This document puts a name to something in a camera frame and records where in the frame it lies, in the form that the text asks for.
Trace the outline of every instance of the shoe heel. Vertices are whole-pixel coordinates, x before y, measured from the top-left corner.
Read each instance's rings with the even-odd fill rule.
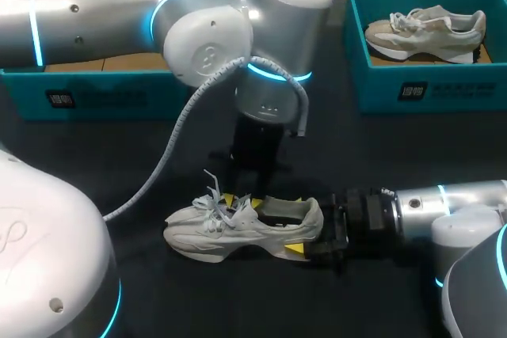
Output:
[[[440,49],[435,52],[434,55],[448,63],[474,63],[474,51],[462,53],[459,51]]]

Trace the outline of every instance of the sneaker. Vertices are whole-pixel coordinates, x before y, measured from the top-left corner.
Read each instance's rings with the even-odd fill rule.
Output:
[[[300,202],[267,197],[256,211],[245,196],[228,208],[214,179],[212,196],[195,199],[191,207],[166,219],[164,238],[175,251],[194,260],[219,263],[236,249],[256,245],[282,259],[305,260],[285,245],[314,241],[320,235],[324,216],[315,199]]]
[[[486,34],[486,15],[450,13],[441,6],[392,13],[390,20],[371,23],[364,36],[381,54],[397,60],[429,53],[450,63],[473,63],[474,50]]]

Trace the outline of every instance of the white cable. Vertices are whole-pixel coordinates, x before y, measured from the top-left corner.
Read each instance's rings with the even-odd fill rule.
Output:
[[[307,92],[286,70],[282,69],[279,65],[277,65],[273,61],[269,59],[263,59],[261,57],[251,57],[250,61],[252,63],[268,66],[271,70],[284,77],[287,80],[287,82],[294,87],[294,90],[296,91],[296,94],[299,97],[299,108],[300,108],[298,135],[304,136],[307,127],[308,107],[309,107]],[[199,98],[202,97],[202,95],[206,92],[206,90],[220,83],[221,82],[220,80],[223,79],[223,76],[228,75],[229,73],[231,73],[232,71],[243,65],[245,62],[246,60],[244,58],[239,58],[234,59],[229,63],[227,63],[226,65],[222,66],[222,68],[220,68],[205,83],[203,83],[199,87],[199,89],[197,89],[197,91],[190,97],[189,101],[184,106],[183,111],[181,111],[181,114],[177,118],[173,132],[171,133],[169,142],[167,143],[166,150],[164,150],[162,157],[158,161],[158,164],[157,166],[155,166],[155,169],[153,170],[151,175],[148,177],[144,185],[137,191],[137,193],[130,198],[129,201],[127,201],[122,206],[118,207],[115,211],[112,211],[111,213],[104,216],[104,220],[106,222],[117,217],[118,215],[122,214],[124,211],[132,207],[142,196],[144,196],[144,194],[148,191],[148,189],[151,188],[151,185],[153,185],[153,183],[157,180],[158,176],[166,166],[166,163],[169,161],[170,156],[173,153],[174,146],[176,145],[177,138],[181,132],[181,129],[183,128],[183,123],[186,121],[187,116],[189,115],[190,111],[192,111],[193,107],[196,105]]]

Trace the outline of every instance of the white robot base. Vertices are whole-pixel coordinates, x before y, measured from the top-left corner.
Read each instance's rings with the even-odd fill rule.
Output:
[[[98,209],[2,150],[0,172],[0,336],[112,337],[121,284]]]

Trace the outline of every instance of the beige sneaker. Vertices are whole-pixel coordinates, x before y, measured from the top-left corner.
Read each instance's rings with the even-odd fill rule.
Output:
[[[486,34],[486,15],[450,13],[441,6],[413,9],[406,16],[371,23],[364,33],[376,51],[397,60],[429,53],[450,63],[473,63],[474,49]]]

